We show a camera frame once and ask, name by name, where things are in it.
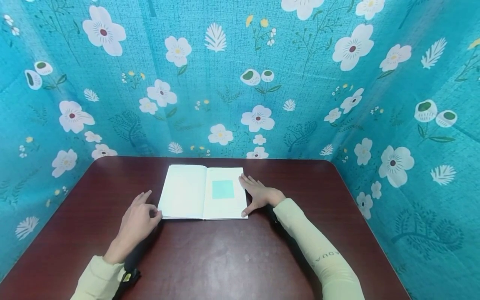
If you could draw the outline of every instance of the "hand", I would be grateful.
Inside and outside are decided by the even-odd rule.
[[[242,211],[242,217],[248,216],[255,209],[264,207],[267,204],[276,207],[285,200],[285,195],[281,191],[267,188],[259,180],[255,181],[251,176],[247,177],[245,174],[242,174],[239,177],[239,181],[242,187],[252,195],[252,203]]]
[[[160,222],[162,212],[157,211],[155,205],[145,203],[151,193],[152,190],[149,190],[135,197],[123,215],[117,237],[103,256],[105,262],[122,263],[136,245],[143,241]],[[155,213],[155,217],[150,218],[150,211]]]

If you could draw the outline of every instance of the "curtain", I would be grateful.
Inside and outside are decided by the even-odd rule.
[[[326,159],[413,299],[475,298],[479,12],[0,0],[0,278],[103,156]]]

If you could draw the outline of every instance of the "table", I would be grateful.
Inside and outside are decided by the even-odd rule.
[[[108,156],[95,161],[0,284],[0,299],[65,300],[93,255],[116,236],[132,199],[152,189],[158,204],[170,164],[243,167],[293,198],[349,262],[365,299],[409,297],[336,168],[321,160]],[[168,220],[124,299],[321,299],[302,257],[261,211],[248,220]]]

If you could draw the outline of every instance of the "white leaf print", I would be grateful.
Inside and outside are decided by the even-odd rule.
[[[455,178],[456,171],[452,166],[441,165],[434,168],[430,175],[433,178],[433,181],[437,182],[440,185],[447,185],[452,182]]]
[[[183,153],[183,148],[176,142],[171,142],[168,145],[168,150],[175,154]]]
[[[205,35],[205,44],[207,49],[215,52],[225,51],[227,47],[227,39],[225,33],[222,30],[222,26],[218,26],[216,23],[212,23],[208,28]]]
[[[15,230],[18,240],[23,240],[30,233],[33,232],[35,227],[38,225],[38,218],[36,216],[30,216],[24,221],[20,222]]]
[[[283,104],[283,109],[286,110],[286,111],[294,111],[296,106],[297,106],[297,104],[295,104],[294,100],[288,99]]]
[[[100,98],[98,98],[97,94],[89,88],[84,89],[84,96],[88,101],[100,101]]]
[[[327,146],[325,146],[325,148],[323,148],[320,151],[320,156],[328,156],[328,155],[331,155],[332,153],[333,153],[332,144],[328,144]]]
[[[421,57],[421,63],[424,69],[430,69],[437,63],[440,56],[444,53],[446,44],[447,41],[442,37],[427,50],[425,56]]]

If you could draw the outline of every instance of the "arm sleeve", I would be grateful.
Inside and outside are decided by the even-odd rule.
[[[292,199],[283,200],[273,211],[313,267],[322,283],[324,300],[365,300],[360,281],[347,261]]]
[[[78,280],[71,300],[111,300],[122,280],[124,264],[108,264],[94,256]]]

